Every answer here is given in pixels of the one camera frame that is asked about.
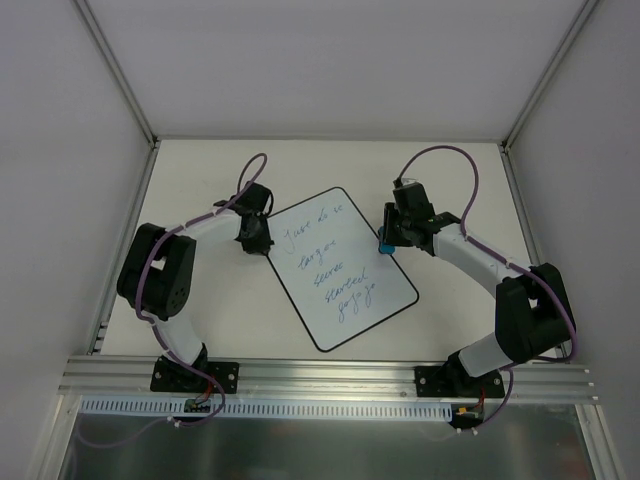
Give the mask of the small black-framed whiteboard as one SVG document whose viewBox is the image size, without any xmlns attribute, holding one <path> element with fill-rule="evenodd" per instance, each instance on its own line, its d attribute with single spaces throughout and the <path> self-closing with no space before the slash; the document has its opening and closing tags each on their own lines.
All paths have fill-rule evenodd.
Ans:
<svg viewBox="0 0 640 480">
<path fill-rule="evenodd" d="M 317 350 L 331 352 L 418 302 L 343 188 L 287 207 L 268 224 L 268 261 Z"/>
</svg>

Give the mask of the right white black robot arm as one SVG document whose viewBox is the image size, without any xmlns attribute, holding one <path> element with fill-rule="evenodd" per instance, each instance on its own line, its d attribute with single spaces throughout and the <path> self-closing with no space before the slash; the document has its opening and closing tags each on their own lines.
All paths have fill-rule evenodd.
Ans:
<svg viewBox="0 0 640 480">
<path fill-rule="evenodd" d="M 451 354 L 431 373 L 416 375 L 421 397 L 500 398 L 495 385 L 505 367 L 538 359 L 573 341 L 576 328 L 559 270 L 549 263 L 522 267 L 481 244 L 449 212 L 436 213 L 419 182 L 393 183 L 394 199 L 384 206 L 379 250 L 415 247 L 443 260 L 482 286 L 495 301 L 494 329 Z"/>
</svg>

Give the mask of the blue whiteboard eraser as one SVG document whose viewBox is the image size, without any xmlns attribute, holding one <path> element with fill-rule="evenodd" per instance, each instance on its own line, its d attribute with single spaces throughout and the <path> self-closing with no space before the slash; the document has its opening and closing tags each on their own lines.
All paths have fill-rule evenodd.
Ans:
<svg viewBox="0 0 640 480">
<path fill-rule="evenodd" d="M 378 229 L 378 252 L 383 255 L 393 255 L 396 247 L 384 242 L 384 227 Z"/>
</svg>

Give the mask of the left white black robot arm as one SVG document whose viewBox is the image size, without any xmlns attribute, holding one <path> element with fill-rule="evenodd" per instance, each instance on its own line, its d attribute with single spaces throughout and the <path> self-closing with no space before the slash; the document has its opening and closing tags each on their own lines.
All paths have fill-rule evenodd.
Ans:
<svg viewBox="0 0 640 480">
<path fill-rule="evenodd" d="M 182 225 L 167 229 L 140 226 L 117 280 L 117 294 L 147 323 L 162 348 L 161 358 L 174 367 L 173 378 L 187 391 L 208 379 L 208 353 L 184 313 L 196 255 L 228 241 L 247 254 L 267 255 L 271 239 L 268 218 L 274 195 L 248 182 L 235 196 Z"/>
</svg>

